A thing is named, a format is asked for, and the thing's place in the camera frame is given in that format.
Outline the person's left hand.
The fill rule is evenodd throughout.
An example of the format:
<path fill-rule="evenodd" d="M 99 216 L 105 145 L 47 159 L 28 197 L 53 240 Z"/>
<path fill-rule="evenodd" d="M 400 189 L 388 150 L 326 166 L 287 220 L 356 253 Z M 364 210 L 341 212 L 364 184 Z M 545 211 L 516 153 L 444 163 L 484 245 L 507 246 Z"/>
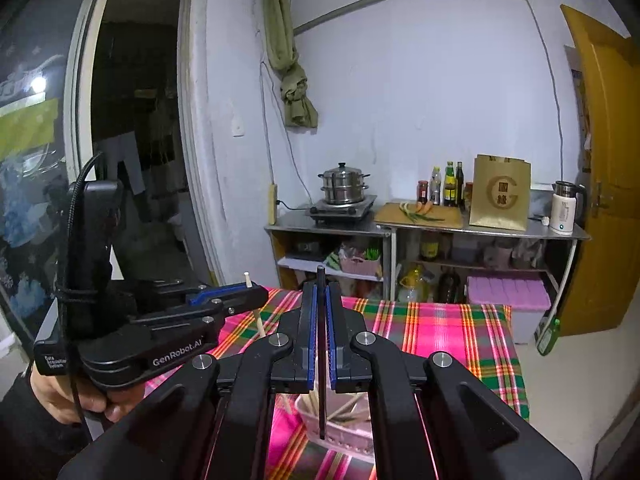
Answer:
<path fill-rule="evenodd" d="M 43 376 L 35 368 L 30 372 L 29 385 L 40 405 L 63 425 L 80 422 L 83 412 L 119 422 L 142 401 L 145 392 L 144 385 L 136 385 L 102 393 L 80 379 L 76 380 L 73 389 L 68 376 Z"/>

